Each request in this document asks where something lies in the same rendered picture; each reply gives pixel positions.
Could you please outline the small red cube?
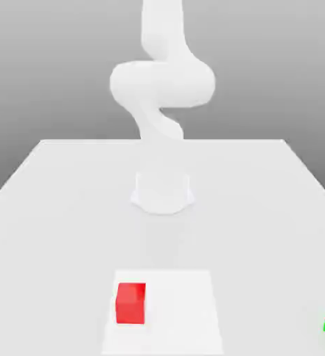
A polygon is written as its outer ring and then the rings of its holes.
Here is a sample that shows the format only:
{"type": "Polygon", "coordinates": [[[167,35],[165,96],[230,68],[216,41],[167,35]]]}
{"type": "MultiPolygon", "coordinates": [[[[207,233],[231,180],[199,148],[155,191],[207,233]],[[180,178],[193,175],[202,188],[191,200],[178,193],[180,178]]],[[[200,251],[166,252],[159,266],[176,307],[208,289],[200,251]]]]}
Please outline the small red cube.
{"type": "Polygon", "coordinates": [[[146,284],[120,282],[115,299],[115,316],[118,324],[143,325],[145,322],[146,284]]]}

